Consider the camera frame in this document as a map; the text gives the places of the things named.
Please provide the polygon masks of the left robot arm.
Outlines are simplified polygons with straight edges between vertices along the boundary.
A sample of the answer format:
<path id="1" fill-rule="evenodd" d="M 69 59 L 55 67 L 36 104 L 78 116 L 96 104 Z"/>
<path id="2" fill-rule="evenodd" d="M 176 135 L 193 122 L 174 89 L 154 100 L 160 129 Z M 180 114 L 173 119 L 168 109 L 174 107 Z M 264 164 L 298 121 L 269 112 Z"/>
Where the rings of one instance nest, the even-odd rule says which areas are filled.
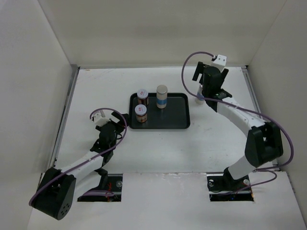
<path id="1" fill-rule="evenodd" d="M 99 137 L 79 160 L 62 167 L 49 168 L 43 175 L 29 206 L 56 219 L 63 219 L 74 200 L 114 201 L 121 197 L 122 177 L 109 176 L 103 168 L 112 158 L 115 148 L 125 137 L 130 125 L 129 115 L 112 109 L 117 122 L 107 119 L 104 109 L 90 114 Z"/>

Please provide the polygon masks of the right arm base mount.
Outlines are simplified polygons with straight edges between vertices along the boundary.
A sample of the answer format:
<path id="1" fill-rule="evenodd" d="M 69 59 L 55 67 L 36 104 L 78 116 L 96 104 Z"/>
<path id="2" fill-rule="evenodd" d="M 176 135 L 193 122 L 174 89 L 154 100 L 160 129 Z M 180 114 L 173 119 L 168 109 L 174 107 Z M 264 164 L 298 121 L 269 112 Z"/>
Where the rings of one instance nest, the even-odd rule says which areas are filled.
<path id="1" fill-rule="evenodd" d="M 249 176 L 239 180 L 226 182 L 222 174 L 209 174 L 207 176 L 207 187 L 211 202 L 234 202 L 234 201 L 254 201 L 250 185 Z"/>

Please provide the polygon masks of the black plastic tray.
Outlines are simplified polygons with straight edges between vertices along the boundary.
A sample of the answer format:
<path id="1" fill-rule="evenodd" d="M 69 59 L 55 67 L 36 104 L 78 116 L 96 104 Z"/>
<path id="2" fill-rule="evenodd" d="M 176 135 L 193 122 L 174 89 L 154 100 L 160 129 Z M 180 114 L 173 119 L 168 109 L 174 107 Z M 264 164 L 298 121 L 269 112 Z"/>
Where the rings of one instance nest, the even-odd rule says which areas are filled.
<path id="1" fill-rule="evenodd" d="M 135 107 L 138 105 L 137 94 L 130 96 L 129 117 L 132 129 L 187 129 L 190 126 L 189 101 L 184 93 L 172 92 L 168 94 L 166 107 L 156 106 L 156 93 L 149 93 L 147 106 L 147 121 L 140 123 L 136 119 Z"/>

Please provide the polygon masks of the blue-label shaker bottle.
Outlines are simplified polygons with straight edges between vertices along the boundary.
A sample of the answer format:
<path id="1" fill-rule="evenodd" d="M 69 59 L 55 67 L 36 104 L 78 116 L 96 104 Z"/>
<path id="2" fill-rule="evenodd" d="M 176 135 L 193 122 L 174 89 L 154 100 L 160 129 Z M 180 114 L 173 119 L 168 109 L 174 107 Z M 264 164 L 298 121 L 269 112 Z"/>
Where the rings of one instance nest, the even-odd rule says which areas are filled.
<path id="1" fill-rule="evenodd" d="M 196 95 L 197 97 L 195 98 L 195 102 L 200 105 L 204 104 L 205 100 L 202 95 L 202 85 L 199 85 Z"/>
<path id="2" fill-rule="evenodd" d="M 160 109 L 164 109 L 167 104 L 168 88 L 165 85 L 159 85 L 156 89 L 156 105 Z"/>

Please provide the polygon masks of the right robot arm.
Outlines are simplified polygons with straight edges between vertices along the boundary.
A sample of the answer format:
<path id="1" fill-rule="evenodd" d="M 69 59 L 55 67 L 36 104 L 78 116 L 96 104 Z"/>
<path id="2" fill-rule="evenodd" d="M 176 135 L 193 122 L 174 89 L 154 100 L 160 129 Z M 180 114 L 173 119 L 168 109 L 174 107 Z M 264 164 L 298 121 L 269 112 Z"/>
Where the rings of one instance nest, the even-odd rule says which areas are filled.
<path id="1" fill-rule="evenodd" d="M 198 62 L 193 81 L 200 83 L 198 96 L 205 97 L 206 104 L 215 112 L 231 121 L 246 136 L 244 155 L 236 163 L 227 167 L 218 180 L 227 190 L 235 189 L 249 173 L 283 155 L 280 128 L 274 122 L 267 122 L 239 109 L 232 95 L 222 89 L 228 69 Z"/>

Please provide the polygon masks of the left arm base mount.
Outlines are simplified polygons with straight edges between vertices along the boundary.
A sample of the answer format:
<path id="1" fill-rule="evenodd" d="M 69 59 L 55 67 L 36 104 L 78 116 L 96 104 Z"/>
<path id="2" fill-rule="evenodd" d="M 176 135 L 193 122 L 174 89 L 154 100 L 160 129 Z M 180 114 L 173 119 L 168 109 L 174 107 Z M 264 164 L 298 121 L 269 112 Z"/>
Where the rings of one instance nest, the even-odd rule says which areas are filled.
<path id="1" fill-rule="evenodd" d="M 77 202 L 120 202 L 122 188 L 122 174 L 109 174 L 99 169 L 76 185 L 74 199 Z"/>

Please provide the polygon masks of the brown sauce jar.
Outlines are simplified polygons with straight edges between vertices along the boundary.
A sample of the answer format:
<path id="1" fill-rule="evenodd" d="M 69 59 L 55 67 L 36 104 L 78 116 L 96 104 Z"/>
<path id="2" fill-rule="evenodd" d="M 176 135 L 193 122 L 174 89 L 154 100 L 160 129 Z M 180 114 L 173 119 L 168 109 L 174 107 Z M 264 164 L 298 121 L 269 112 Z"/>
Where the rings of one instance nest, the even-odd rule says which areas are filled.
<path id="1" fill-rule="evenodd" d="M 136 119 L 140 123 L 147 121 L 147 107 L 143 104 L 138 104 L 135 109 Z"/>
<path id="2" fill-rule="evenodd" d="M 145 106 L 148 106 L 149 104 L 149 93 L 145 89 L 139 89 L 137 91 L 137 100 L 138 104 L 143 104 Z"/>

